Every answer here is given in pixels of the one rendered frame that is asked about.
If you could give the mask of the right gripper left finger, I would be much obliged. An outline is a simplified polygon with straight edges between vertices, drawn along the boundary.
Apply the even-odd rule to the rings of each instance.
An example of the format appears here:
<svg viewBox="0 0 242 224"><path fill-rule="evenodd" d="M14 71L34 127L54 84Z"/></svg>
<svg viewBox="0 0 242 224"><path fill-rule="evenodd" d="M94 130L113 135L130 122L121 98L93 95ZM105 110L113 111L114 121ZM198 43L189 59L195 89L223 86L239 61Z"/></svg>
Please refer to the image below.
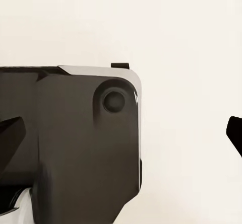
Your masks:
<svg viewBox="0 0 242 224"><path fill-rule="evenodd" d="M0 122L0 176L26 136L22 116Z"/></svg>

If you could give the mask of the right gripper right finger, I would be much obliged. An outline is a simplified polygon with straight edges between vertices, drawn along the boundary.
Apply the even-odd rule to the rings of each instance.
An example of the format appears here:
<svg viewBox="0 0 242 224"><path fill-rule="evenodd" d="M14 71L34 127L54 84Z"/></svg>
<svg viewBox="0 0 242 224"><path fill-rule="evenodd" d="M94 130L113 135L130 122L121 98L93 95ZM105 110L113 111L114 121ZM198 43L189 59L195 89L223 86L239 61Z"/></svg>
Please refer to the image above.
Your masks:
<svg viewBox="0 0 242 224"><path fill-rule="evenodd" d="M231 116L226 134L242 157L242 118Z"/></svg>

